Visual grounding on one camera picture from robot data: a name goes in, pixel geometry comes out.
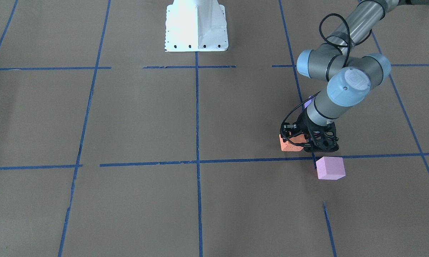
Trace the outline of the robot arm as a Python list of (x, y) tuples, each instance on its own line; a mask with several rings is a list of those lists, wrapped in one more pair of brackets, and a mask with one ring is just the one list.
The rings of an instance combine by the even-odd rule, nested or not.
[(359, 104), (371, 90), (390, 75), (391, 63), (382, 54), (351, 57), (351, 51), (371, 35), (385, 15), (400, 5), (429, 5), (429, 0), (362, 0), (348, 18), (317, 49), (302, 51), (296, 71), (312, 79), (326, 81), (327, 87), (306, 100), (307, 107), (296, 122), (283, 120), (280, 140), (306, 152), (335, 152), (339, 149), (335, 120)]

